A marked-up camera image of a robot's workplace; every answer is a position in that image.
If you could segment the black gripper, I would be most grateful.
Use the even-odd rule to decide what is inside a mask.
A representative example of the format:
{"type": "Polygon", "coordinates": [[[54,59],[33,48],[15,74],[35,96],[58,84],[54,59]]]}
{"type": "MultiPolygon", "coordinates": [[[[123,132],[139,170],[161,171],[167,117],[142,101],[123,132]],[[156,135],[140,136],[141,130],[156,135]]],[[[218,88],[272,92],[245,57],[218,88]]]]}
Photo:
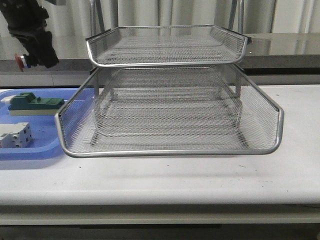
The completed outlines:
{"type": "Polygon", "coordinates": [[[53,36],[45,31],[49,14],[36,0],[1,0],[0,11],[12,36],[27,50],[27,63],[51,68],[59,63],[53,36]]]}

